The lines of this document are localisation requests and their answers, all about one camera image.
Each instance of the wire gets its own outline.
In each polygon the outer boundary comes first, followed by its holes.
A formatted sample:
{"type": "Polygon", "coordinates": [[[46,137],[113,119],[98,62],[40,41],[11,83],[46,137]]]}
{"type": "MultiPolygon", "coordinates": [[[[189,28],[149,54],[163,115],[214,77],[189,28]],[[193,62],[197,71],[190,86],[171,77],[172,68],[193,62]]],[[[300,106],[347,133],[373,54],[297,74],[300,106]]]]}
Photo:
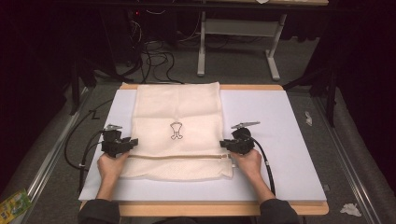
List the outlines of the wire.
{"type": "Polygon", "coordinates": [[[209,49],[222,49],[222,48],[224,48],[227,44],[228,44],[228,42],[230,41],[230,37],[226,37],[225,38],[225,43],[224,44],[222,44],[222,45],[220,45],[219,47],[210,47],[209,45],[205,45],[207,48],[209,48],[209,49]]]}
{"type": "Polygon", "coordinates": [[[264,150],[262,149],[262,146],[253,137],[248,136],[246,134],[244,134],[244,136],[246,136],[246,137],[250,138],[251,140],[253,140],[253,142],[257,144],[257,146],[259,147],[260,151],[262,152],[262,157],[264,158],[265,167],[267,168],[268,178],[270,180],[271,191],[273,192],[274,195],[276,195],[274,178],[273,178],[273,175],[272,175],[270,163],[268,162],[267,157],[265,156],[265,153],[264,153],[264,150]]]}
{"type": "Polygon", "coordinates": [[[153,15],[161,15],[163,14],[166,10],[163,10],[162,12],[153,12],[153,11],[148,11],[146,10],[149,14],[153,14],[153,15]]]}
{"type": "Polygon", "coordinates": [[[142,78],[143,78],[141,84],[144,84],[143,82],[146,80],[146,77],[145,77],[145,72],[143,71],[143,66],[140,67],[140,72],[142,73],[142,78]]]}
{"type": "Polygon", "coordinates": [[[78,191],[79,191],[79,192],[82,191],[82,186],[84,185],[84,173],[85,173],[85,171],[86,171],[86,169],[85,169],[85,162],[86,162],[86,160],[87,160],[88,152],[91,150],[91,148],[93,148],[94,146],[98,145],[98,143],[96,143],[96,144],[94,144],[93,146],[91,146],[91,143],[92,143],[93,139],[95,139],[95,137],[96,137],[98,134],[102,133],[102,132],[103,132],[103,130],[100,130],[100,131],[94,133],[94,134],[92,135],[90,141],[88,141],[87,146],[85,147],[84,155],[82,156],[81,163],[79,164],[79,187],[78,187],[78,191]]]}
{"type": "MultiPolygon", "coordinates": [[[[162,44],[156,48],[155,50],[153,50],[153,52],[149,52],[149,44],[152,43],[156,43],[156,42],[149,42],[147,43],[146,47],[145,47],[145,51],[143,53],[148,55],[148,58],[146,59],[146,64],[148,65],[148,69],[150,69],[150,67],[153,67],[153,75],[154,77],[161,82],[172,82],[172,83],[179,83],[179,84],[184,84],[184,82],[181,82],[179,80],[175,80],[170,78],[170,71],[172,70],[172,68],[175,66],[175,57],[171,52],[167,52],[167,51],[157,51],[157,49],[160,49],[163,47],[163,42],[161,42],[162,44]],[[159,63],[153,63],[152,59],[153,58],[160,58],[163,59],[161,62],[159,63]],[[171,66],[166,70],[165,75],[167,77],[167,80],[165,79],[160,79],[157,77],[157,75],[155,74],[156,69],[166,63],[171,62],[171,66]]],[[[148,73],[146,75],[146,77],[144,78],[144,81],[146,83],[147,77],[149,76],[149,70],[148,73]]]]}
{"type": "Polygon", "coordinates": [[[68,147],[68,145],[69,145],[69,141],[70,141],[70,138],[72,137],[73,133],[76,131],[76,129],[78,128],[78,126],[79,126],[90,114],[92,114],[92,113],[95,114],[95,113],[96,113],[96,110],[97,110],[98,108],[100,108],[101,106],[103,106],[103,105],[105,105],[105,104],[107,104],[107,103],[109,103],[109,102],[112,102],[112,101],[113,101],[113,99],[107,100],[107,101],[101,103],[101,104],[100,104],[99,106],[97,106],[96,108],[90,110],[89,113],[88,113],[87,115],[85,115],[85,116],[81,119],[81,121],[73,127],[73,129],[70,131],[69,135],[67,135],[67,138],[66,138],[66,140],[65,140],[65,142],[64,142],[64,159],[66,160],[67,164],[69,164],[71,167],[73,167],[73,168],[75,168],[75,169],[78,169],[78,170],[80,169],[80,166],[77,166],[77,165],[73,164],[73,163],[67,158],[67,147],[68,147]]]}
{"type": "Polygon", "coordinates": [[[197,30],[198,30],[198,26],[199,26],[199,22],[200,22],[200,21],[201,21],[201,12],[198,12],[198,21],[197,21],[197,23],[196,23],[196,25],[195,25],[194,31],[191,33],[191,35],[190,35],[189,37],[187,37],[187,38],[185,38],[185,39],[178,40],[178,42],[187,41],[187,40],[190,40],[190,39],[194,39],[194,38],[197,37],[197,36],[200,36],[200,35],[195,35],[195,33],[196,33],[197,30]]]}
{"type": "Polygon", "coordinates": [[[257,41],[260,41],[260,40],[264,39],[264,36],[254,36],[254,37],[251,37],[251,38],[252,38],[251,40],[244,41],[244,40],[235,39],[235,38],[233,38],[231,36],[230,40],[232,40],[233,42],[236,42],[236,43],[251,44],[251,43],[254,43],[254,42],[257,42],[257,41]]]}
{"type": "Polygon", "coordinates": [[[201,43],[201,40],[199,38],[196,39],[199,36],[201,36],[201,35],[198,34],[198,35],[195,35],[195,36],[193,36],[193,37],[191,37],[189,39],[180,40],[179,44],[182,45],[182,46],[187,46],[187,47],[197,46],[197,45],[199,45],[201,43]]]}
{"type": "Polygon", "coordinates": [[[134,35],[136,33],[137,28],[139,28],[139,39],[137,40],[137,43],[140,43],[140,41],[142,40],[142,33],[143,33],[142,27],[136,21],[130,20],[130,22],[134,25],[134,30],[132,30],[132,27],[131,27],[132,35],[130,35],[129,37],[131,38],[131,41],[134,42],[134,35]]]}

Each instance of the metal stand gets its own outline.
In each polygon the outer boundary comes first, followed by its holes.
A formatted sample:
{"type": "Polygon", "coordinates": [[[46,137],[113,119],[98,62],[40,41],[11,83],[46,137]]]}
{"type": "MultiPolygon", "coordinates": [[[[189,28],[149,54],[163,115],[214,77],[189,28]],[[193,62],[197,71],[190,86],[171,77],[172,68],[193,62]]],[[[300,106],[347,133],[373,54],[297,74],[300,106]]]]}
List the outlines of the metal stand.
{"type": "Polygon", "coordinates": [[[270,67],[273,81],[279,81],[280,75],[276,68],[274,54],[280,35],[285,25],[286,14],[282,14],[279,21],[234,21],[206,19],[206,13],[201,17],[201,46],[198,55],[198,77],[205,75],[205,35],[248,35],[271,36],[273,44],[271,49],[265,51],[265,57],[270,67]]]}

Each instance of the white bag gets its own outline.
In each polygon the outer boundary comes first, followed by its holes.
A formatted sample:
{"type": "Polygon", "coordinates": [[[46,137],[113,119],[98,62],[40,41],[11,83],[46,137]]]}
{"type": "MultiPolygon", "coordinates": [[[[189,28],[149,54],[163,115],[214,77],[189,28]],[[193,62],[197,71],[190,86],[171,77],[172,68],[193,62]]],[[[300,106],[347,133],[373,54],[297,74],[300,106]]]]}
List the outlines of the white bag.
{"type": "Polygon", "coordinates": [[[232,177],[223,139],[219,83],[141,85],[132,118],[130,152],[121,177],[204,180],[232,177]]]}

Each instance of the black drawing on bag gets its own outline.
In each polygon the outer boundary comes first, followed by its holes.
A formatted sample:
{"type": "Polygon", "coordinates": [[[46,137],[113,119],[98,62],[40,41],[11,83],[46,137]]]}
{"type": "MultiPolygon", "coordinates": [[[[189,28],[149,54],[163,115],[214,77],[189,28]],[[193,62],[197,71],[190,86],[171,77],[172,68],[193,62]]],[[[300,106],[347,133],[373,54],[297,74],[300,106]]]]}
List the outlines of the black drawing on bag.
{"type": "Polygon", "coordinates": [[[173,140],[175,140],[175,139],[177,139],[177,138],[178,138],[178,139],[183,138],[183,135],[180,134],[181,126],[183,126],[183,124],[180,123],[180,122],[173,122],[173,123],[171,123],[171,128],[172,128],[173,131],[174,131],[174,134],[171,136],[171,138],[172,138],[173,140]]]}

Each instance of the black cloth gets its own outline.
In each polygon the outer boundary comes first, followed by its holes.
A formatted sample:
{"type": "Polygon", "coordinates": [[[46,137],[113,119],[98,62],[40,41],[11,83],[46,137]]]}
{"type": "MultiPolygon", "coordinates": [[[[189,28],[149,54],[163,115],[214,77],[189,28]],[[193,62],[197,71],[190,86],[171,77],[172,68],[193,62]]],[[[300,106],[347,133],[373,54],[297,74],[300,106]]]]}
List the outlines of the black cloth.
{"type": "MultiPolygon", "coordinates": [[[[288,202],[270,199],[260,205],[260,224],[298,224],[296,212],[288,202]]],[[[192,220],[174,219],[172,224],[195,223],[192,220]]],[[[95,199],[88,201],[78,213],[79,224],[120,223],[120,210],[117,203],[95,199]]]]}

